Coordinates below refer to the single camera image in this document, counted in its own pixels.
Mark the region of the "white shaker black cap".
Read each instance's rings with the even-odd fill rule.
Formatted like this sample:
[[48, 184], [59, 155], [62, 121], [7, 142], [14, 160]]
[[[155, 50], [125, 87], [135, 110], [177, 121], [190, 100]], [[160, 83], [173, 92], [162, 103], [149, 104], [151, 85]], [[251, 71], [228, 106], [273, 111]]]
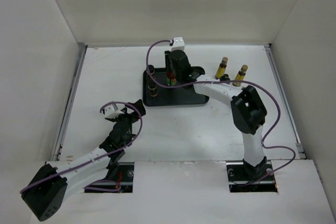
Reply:
[[220, 77], [220, 81], [229, 81], [230, 78], [229, 78], [229, 75], [228, 74], [224, 74]]

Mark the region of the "black-capped spice jar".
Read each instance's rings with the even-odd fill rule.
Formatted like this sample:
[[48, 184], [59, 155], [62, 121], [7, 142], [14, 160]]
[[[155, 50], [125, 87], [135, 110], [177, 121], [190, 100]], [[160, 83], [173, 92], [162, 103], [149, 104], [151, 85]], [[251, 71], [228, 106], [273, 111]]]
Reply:
[[148, 83], [148, 90], [149, 90], [149, 95], [151, 97], [156, 97], [157, 96], [157, 85], [155, 83]]
[[147, 80], [148, 80], [148, 83], [151, 83], [155, 80], [155, 67], [153, 65], [148, 65], [148, 74], [147, 74]]

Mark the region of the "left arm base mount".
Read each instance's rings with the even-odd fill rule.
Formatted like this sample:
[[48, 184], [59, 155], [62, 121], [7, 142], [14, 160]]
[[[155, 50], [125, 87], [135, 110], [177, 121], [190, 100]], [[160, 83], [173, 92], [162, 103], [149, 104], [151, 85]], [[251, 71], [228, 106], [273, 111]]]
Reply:
[[132, 193], [134, 163], [118, 163], [111, 167], [104, 179], [84, 188], [85, 193]]

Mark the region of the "red chili sauce bottle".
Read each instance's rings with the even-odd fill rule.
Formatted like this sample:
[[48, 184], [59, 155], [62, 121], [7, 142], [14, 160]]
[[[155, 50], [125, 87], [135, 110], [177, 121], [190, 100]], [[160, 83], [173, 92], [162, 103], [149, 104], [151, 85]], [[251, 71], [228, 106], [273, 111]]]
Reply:
[[166, 84], [168, 86], [175, 86], [176, 85], [176, 77], [175, 75], [170, 72], [170, 71], [167, 71], [166, 72]]

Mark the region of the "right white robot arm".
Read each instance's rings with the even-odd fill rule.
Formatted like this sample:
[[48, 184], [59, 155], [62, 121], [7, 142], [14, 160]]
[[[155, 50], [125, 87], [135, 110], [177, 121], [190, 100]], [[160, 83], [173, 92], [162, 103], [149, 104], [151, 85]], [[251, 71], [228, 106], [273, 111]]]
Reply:
[[201, 68], [192, 67], [182, 50], [166, 55], [170, 70], [177, 82], [192, 87], [197, 94], [205, 95], [231, 108], [233, 122], [242, 133], [244, 144], [244, 175], [257, 180], [266, 171], [266, 155], [262, 147], [262, 132], [267, 110], [253, 86], [239, 88], [205, 74]]

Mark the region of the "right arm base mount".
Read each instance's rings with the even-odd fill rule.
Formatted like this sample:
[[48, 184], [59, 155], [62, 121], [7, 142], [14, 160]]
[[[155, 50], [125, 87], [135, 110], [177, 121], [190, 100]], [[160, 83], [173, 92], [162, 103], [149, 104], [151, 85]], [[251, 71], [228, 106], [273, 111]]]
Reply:
[[256, 174], [248, 170], [247, 165], [241, 162], [226, 163], [228, 187], [231, 193], [277, 193], [277, 183], [272, 173], [271, 161], [266, 161], [263, 168]]

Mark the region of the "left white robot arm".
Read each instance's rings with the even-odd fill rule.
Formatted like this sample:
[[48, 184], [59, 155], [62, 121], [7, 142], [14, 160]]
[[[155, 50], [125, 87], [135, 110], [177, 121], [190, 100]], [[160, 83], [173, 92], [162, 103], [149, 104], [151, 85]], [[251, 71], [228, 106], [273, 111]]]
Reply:
[[52, 217], [69, 196], [96, 181], [116, 179], [119, 159], [138, 137], [133, 134], [132, 126], [135, 122], [142, 123], [146, 114], [141, 99], [123, 106], [118, 109], [117, 102], [109, 102], [100, 109], [104, 118], [113, 122], [113, 128], [98, 147], [67, 164], [43, 165], [20, 191], [22, 200], [38, 221]]

